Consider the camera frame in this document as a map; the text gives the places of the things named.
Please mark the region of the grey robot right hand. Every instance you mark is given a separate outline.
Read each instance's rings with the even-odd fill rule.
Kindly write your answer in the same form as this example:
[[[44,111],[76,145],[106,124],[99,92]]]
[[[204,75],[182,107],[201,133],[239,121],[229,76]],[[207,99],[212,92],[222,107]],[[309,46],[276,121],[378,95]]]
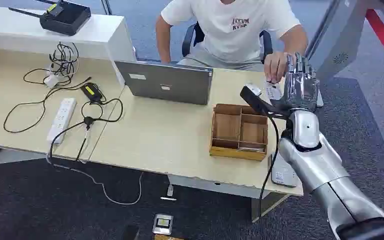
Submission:
[[[305,109],[315,112],[317,108],[320,81],[308,59],[299,52],[287,55],[283,100],[291,109]]]

